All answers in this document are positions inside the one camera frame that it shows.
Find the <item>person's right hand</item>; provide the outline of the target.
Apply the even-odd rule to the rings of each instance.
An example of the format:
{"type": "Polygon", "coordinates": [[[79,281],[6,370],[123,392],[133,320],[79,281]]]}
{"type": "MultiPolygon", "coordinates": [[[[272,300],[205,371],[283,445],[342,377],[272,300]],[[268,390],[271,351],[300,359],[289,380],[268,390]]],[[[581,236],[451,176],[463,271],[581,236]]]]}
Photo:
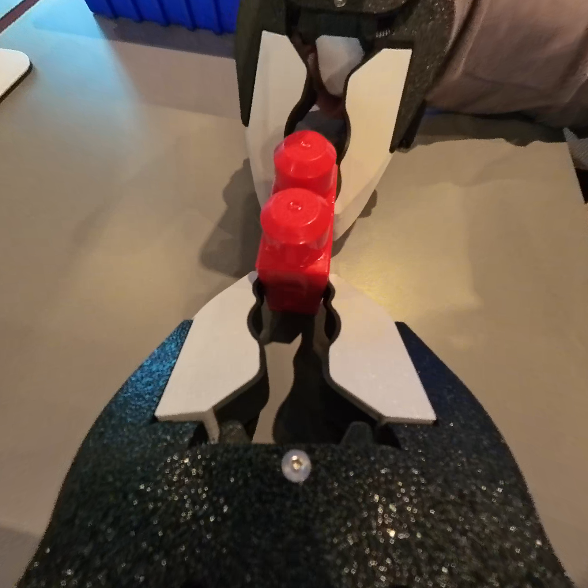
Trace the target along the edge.
{"type": "Polygon", "coordinates": [[[316,106],[322,114],[332,119],[345,118],[345,100],[342,96],[333,95],[322,89],[317,91],[316,106]]]}

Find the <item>person's right forearm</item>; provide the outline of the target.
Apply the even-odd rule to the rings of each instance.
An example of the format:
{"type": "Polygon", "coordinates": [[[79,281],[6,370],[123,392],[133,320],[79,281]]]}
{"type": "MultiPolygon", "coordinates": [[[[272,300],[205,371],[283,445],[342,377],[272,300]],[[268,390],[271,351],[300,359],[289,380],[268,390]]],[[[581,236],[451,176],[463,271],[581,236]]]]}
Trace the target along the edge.
{"type": "Polygon", "coordinates": [[[431,107],[587,135],[587,1],[455,1],[431,107]]]}

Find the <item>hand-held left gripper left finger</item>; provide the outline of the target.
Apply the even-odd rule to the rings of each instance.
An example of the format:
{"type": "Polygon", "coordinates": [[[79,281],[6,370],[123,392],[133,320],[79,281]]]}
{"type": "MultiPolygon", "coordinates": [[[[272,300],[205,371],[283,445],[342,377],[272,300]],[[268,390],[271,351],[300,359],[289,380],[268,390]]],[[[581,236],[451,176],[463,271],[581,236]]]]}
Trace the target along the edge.
{"type": "Polygon", "coordinates": [[[257,279],[249,272],[195,314],[155,410],[157,421],[202,423],[212,443],[229,422],[252,437],[269,399],[257,279]]]}

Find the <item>blue plastic bin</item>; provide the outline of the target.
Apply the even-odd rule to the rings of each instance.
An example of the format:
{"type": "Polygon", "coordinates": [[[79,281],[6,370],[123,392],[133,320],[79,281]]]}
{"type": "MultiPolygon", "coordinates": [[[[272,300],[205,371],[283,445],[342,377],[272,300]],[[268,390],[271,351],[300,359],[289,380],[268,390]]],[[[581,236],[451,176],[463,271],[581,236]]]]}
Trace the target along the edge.
{"type": "Polygon", "coordinates": [[[110,19],[126,18],[161,26],[234,33],[240,1],[85,1],[90,11],[110,19]]]}

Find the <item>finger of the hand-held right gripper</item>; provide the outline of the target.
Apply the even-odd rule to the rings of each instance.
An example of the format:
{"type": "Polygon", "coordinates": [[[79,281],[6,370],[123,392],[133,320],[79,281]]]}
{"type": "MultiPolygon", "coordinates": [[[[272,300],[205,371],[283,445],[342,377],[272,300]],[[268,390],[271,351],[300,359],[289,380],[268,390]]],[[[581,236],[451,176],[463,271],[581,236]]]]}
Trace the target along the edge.
{"type": "Polygon", "coordinates": [[[349,76],[345,93],[348,144],[339,166],[334,240],[357,220],[392,158],[393,132],[411,57],[411,49],[384,48],[349,76]]]}
{"type": "Polygon", "coordinates": [[[302,97],[306,66],[286,35],[263,31],[245,140],[260,205],[269,199],[275,177],[273,155],[287,121],[302,97]]]}

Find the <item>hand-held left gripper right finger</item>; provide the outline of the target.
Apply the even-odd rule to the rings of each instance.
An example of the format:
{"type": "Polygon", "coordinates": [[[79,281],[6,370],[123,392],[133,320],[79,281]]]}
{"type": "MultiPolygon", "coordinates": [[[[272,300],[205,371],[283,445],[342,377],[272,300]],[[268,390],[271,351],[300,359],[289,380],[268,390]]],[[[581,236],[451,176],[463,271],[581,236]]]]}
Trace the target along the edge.
{"type": "Polygon", "coordinates": [[[433,425],[437,416],[391,316],[331,274],[315,320],[321,425],[334,441],[355,422],[376,439],[394,424],[433,425]]]}

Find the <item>document stand with white base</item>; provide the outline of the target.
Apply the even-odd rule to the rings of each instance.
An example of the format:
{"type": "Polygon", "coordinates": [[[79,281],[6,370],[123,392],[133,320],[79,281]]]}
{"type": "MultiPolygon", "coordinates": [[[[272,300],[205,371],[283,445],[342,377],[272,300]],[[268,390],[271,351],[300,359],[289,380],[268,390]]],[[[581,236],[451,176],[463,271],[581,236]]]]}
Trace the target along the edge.
{"type": "Polygon", "coordinates": [[[25,53],[1,48],[1,101],[30,73],[32,63],[25,53]]]}

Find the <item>red two-stud block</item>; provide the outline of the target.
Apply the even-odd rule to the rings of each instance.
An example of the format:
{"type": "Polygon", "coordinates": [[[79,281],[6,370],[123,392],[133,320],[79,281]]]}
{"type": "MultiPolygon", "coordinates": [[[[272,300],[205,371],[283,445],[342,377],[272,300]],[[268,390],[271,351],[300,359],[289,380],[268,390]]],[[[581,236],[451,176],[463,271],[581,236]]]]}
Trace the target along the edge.
{"type": "Polygon", "coordinates": [[[261,208],[256,260],[261,279],[278,272],[327,275],[334,225],[338,166],[334,145],[313,130],[299,130],[273,153],[274,179],[261,208]]]}

